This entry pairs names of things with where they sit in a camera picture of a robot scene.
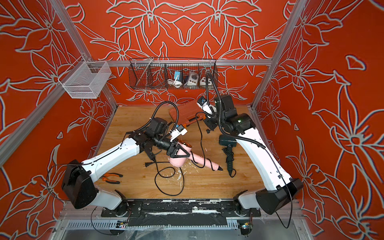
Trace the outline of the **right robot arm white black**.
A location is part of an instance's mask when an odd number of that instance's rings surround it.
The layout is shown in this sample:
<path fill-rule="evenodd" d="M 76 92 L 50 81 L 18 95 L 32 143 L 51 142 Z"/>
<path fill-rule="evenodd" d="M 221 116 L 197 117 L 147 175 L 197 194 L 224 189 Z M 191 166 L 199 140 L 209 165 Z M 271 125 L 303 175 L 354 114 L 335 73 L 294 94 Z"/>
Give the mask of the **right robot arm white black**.
<path fill-rule="evenodd" d="M 234 198 L 238 209 L 259 208 L 269 215 L 276 214 L 287 204 L 292 205 L 295 196 L 303 189 L 303 182 L 292 178 L 278 163 L 271 151 L 263 142 L 256 124 L 248 114 L 238 114 L 232 97 L 220 95 L 217 84 L 210 71 L 206 73 L 205 90 L 213 88 L 216 93 L 215 104 L 211 105 L 209 94 L 198 99 L 200 108 L 207 119 L 206 126 L 210 130 L 218 128 L 221 132 L 222 145 L 229 151 L 230 147 L 239 144 L 248 154 L 257 168 L 264 188 L 256 191 L 244 191 Z"/>

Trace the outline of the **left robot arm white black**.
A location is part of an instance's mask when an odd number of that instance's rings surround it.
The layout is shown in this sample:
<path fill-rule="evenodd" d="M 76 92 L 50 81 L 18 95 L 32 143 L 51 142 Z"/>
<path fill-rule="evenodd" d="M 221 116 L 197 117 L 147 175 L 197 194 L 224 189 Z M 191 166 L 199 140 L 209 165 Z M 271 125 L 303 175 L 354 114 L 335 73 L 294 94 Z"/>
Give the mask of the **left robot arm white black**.
<path fill-rule="evenodd" d="M 118 190 L 105 191 L 95 183 L 120 163 L 142 152 L 154 162 L 156 156 L 152 152 L 153 147 L 166 151 L 170 158 L 189 157 L 189 151 L 177 139 L 186 133 L 184 126 L 174 123 L 170 127 L 166 120 L 152 115 L 142 127 L 127 132 L 115 147 L 83 162 L 74 160 L 67 164 L 62 190 L 75 209 L 103 207 L 122 216 L 130 208 L 126 197 Z"/>

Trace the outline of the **dark green hair dryer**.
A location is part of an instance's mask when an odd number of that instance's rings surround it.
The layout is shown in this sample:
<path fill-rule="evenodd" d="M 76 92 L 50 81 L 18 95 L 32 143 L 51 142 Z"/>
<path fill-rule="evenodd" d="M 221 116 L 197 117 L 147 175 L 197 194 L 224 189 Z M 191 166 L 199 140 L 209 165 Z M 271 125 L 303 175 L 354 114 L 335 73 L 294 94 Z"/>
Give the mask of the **dark green hair dryer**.
<path fill-rule="evenodd" d="M 234 161 L 234 152 L 233 148 L 236 147 L 237 141 L 233 137 L 228 137 L 225 135 L 220 135 L 219 144 L 224 146 L 222 151 L 226 154 L 226 164 L 227 170 L 231 178 L 236 176 L 236 170 L 234 169 L 233 161 Z"/>

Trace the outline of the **pink hair dryer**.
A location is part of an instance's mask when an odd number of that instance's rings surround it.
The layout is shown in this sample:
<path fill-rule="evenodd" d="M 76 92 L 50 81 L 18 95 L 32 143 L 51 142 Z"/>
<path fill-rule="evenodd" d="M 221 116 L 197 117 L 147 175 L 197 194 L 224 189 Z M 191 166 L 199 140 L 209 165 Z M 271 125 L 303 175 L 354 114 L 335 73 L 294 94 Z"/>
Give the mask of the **pink hair dryer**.
<path fill-rule="evenodd" d="M 169 156 L 169 162 L 174 167 L 182 167 L 186 160 L 190 160 L 193 164 L 195 164 L 199 168 L 209 168 L 212 171 L 222 171 L 223 169 L 216 163 L 212 162 L 210 159 L 199 156 L 192 152 L 192 146 L 186 142 L 178 141 L 180 145 L 183 145 L 183 147 L 190 153 L 190 156 L 188 158 L 172 158 L 172 156 Z"/>

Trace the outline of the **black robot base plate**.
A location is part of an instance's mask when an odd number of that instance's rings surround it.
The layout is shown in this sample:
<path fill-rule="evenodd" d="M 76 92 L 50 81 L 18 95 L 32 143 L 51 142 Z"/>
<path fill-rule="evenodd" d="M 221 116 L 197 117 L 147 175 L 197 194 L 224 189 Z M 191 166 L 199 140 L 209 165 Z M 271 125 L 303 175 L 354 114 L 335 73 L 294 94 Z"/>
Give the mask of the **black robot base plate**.
<path fill-rule="evenodd" d="M 121 217 L 104 208 L 102 218 L 127 220 L 129 227 L 237 229 L 262 216 L 258 208 L 242 210 L 231 199 L 136 199 Z"/>

